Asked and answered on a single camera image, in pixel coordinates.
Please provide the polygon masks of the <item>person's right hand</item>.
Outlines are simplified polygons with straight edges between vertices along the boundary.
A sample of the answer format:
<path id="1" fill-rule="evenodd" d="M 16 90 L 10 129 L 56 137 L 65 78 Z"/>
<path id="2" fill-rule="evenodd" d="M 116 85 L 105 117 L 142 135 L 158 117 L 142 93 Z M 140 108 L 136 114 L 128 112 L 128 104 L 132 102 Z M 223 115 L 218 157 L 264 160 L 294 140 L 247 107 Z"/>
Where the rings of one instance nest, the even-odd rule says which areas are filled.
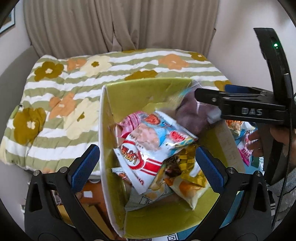
<path id="1" fill-rule="evenodd" d="M 280 142 L 283 143 L 285 146 L 288 147 L 289 143 L 289 131 L 288 129 L 277 129 L 275 127 L 270 128 L 270 133 L 272 137 Z M 261 137 L 259 131 L 255 131 L 248 136 L 248 140 L 250 141 L 247 144 L 247 149 L 252 151 L 252 154 L 256 157 L 263 156 L 263 144 L 261 141 Z M 295 130 L 292 130 L 292 153 L 291 159 L 295 159 Z"/>

